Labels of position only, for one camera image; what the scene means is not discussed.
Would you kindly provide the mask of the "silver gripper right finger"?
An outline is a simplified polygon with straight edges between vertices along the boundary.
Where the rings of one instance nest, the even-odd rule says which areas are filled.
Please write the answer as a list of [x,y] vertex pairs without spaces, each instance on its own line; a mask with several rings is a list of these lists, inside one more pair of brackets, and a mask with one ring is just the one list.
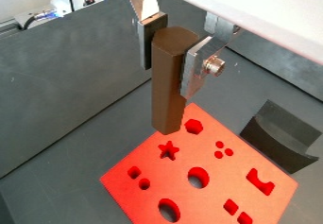
[[181,94],[190,99],[205,84],[209,75],[218,77],[225,69],[225,60],[219,57],[222,49],[243,31],[242,28],[221,18],[206,14],[205,30],[210,33],[186,54]]

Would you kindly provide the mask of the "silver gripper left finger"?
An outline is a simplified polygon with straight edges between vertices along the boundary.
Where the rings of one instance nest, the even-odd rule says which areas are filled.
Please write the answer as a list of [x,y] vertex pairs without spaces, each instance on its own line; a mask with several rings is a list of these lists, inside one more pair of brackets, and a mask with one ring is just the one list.
[[155,32],[169,25],[169,15],[161,11],[158,0],[129,0],[135,13],[141,49],[141,65],[151,69],[151,41]]

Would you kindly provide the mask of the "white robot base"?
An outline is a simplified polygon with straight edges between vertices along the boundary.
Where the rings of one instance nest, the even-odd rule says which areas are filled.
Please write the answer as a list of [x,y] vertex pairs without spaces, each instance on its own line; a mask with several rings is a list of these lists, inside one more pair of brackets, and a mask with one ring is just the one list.
[[15,16],[18,28],[27,30],[39,25],[41,22],[49,22],[57,18],[62,18],[71,12],[85,9],[99,2],[103,2],[103,0],[51,0],[49,6],[34,9],[31,12],[23,12]]

